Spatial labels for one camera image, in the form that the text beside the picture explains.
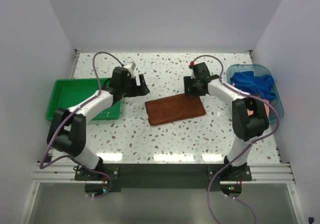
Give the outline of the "brown towel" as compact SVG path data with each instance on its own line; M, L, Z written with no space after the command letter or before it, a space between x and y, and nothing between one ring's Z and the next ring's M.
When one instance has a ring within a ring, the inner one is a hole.
M206 115L199 96L178 94L145 102L151 126L195 118Z

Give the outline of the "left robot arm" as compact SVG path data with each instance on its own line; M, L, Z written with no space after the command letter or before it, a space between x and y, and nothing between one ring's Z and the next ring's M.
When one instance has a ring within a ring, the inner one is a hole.
M116 67L105 82L98 81L98 89L84 101L67 109L58 108L53 114L47 136L47 149L64 153L92 180L113 179L103 160L87 146L87 124L101 111L112 107L125 97L145 96L150 93L143 74L135 75L135 65Z

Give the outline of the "blue towel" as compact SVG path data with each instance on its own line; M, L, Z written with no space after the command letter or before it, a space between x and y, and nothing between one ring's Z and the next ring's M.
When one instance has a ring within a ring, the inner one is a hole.
M230 78L230 82L236 88L252 95L260 95L263 99L277 98L272 91L275 82L271 75L255 76L253 71L236 72Z

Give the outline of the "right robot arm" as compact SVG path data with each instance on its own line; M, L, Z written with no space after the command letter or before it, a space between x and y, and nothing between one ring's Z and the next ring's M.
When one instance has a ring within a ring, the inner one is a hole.
M234 180L246 170L252 142L269 128L265 104L224 82L220 76L211 75L205 63L191 62L189 68L191 75L183 78L185 95L210 95L231 106L235 139L230 152L224 158L223 167L214 177Z

